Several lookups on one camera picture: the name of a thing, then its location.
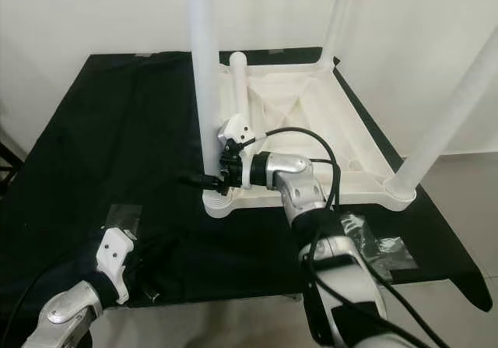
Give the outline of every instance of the white plastic stand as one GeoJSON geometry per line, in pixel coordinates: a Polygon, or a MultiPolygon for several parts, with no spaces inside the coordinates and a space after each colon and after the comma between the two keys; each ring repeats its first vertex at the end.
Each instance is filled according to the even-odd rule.
{"type": "MultiPolygon", "coordinates": [[[[300,126],[321,135],[334,150],[342,170],[341,203],[377,203],[403,210],[416,197],[415,187],[477,104],[498,68],[498,32],[493,33],[454,92],[454,102],[436,128],[395,175],[332,74],[333,57],[349,0],[335,0],[321,58],[314,64],[247,66],[241,52],[220,65],[212,0],[190,0],[192,55],[205,172],[218,174],[221,143],[216,133],[235,114],[247,119],[254,134],[282,126],[300,126]]],[[[268,150],[326,158],[312,138],[298,133],[256,142],[248,152],[268,150]]],[[[325,192],[331,168],[315,164],[325,192]]],[[[228,196],[204,191],[206,212],[216,218],[239,208],[280,206],[278,192],[264,187],[233,188],[228,196]]]]}

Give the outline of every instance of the table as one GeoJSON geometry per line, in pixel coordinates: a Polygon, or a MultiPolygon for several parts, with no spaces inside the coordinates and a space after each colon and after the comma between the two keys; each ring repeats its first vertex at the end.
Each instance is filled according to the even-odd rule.
{"type": "MultiPolygon", "coordinates": [[[[248,63],[312,62],[320,48],[274,52],[246,51],[248,63]]],[[[401,157],[339,71],[340,64],[335,76],[397,170],[401,157]]],[[[283,209],[240,209],[215,220],[200,191],[177,183],[179,174],[200,170],[190,54],[90,55],[1,202],[0,320],[27,280],[66,248],[74,251],[40,280],[21,318],[35,317],[94,268],[116,203],[142,206],[132,307],[299,293],[297,246],[283,209]]],[[[367,217],[377,237],[402,237],[419,268],[393,272],[394,283],[450,279],[477,308],[491,308],[478,267],[423,188],[403,212],[343,209],[367,217]]]]}

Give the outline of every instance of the white plastic base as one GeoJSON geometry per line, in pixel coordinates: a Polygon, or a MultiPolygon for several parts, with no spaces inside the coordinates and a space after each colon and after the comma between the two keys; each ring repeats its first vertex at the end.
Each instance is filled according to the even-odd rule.
{"type": "MultiPolygon", "coordinates": [[[[390,194],[384,182],[395,174],[384,159],[364,123],[329,69],[315,64],[255,65],[247,67],[249,123],[256,134],[283,126],[300,126],[321,135],[331,146],[342,171],[341,204],[377,203],[390,210],[403,210],[415,196],[400,200],[390,194]]],[[[222,118],[237,112],[230,67],[220,66],[222,118]]],[[[293,153],[308,158],[328,158],[311,137],[284,133],[256,142],[260,151],[293,153]]],[[[324,192],[331,187],[331,166],[314,165],[324,192]]],[[[210,216],[221,218],[239,208],[281,206],[280,194],[264,187],[235,188],[222,197],[216,192],[203,195],[210,216]]]]}

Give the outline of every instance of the white vertical pole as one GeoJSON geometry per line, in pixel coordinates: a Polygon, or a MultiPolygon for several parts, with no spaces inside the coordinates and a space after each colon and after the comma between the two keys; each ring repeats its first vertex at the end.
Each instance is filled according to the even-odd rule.
{"type": "Polygon", "coordinates": [[[486,88],[498,74],[498,27],[484,44],[473,63],[457,84],[450,107],[428,131],[415,152],[402,164],[396,175],[386,181],[386,189],[401,200],[412,199],[415,187],[426,175],[444,147],[474,109],[486,88]]]}
{"type": "Polygon", "coordinates": [[[243,52],[238,51],[230,55],[230,69],[233,75],[233,91],[235,93],[237,113],[242,114],[246,121],[250,121],[246,67],[247,58],[243,52]]]}
{"type": "Polygon", "coordinates": [[[348,4],[349,0],[335,0],[334,2],[330,23],[328,24],[327,33],[325,34],[324,46],[321,51],[320,60],[318,60],[318,64],[322,68],[331,68],[332,59],[337,50],[338,38],[348,4]]]}
{"type": "Polygon", "coordinates": [[[219,52],[216,40],[214,0],[188,0],[192,64],[202,160],[206,174],[219,174],[221,126],[219,102],[219,52]]]}

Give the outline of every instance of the gray floor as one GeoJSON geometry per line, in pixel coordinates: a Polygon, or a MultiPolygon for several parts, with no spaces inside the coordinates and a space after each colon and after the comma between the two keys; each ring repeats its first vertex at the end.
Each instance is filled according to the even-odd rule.
{"type": "MultiPolygon", "coordinates": [[[[452,156],[423,182],[498,300],[498,156],[452,156]]],[[[498,346],[498,308],[474,308],[448,281],[396,287],[452,347],[498,346]]],[[[386,292],[389,319],[426,338],[386,292]]],[[[300,302],[284,297],[107,311],[96,348],[313,347],[300,302]]]]}

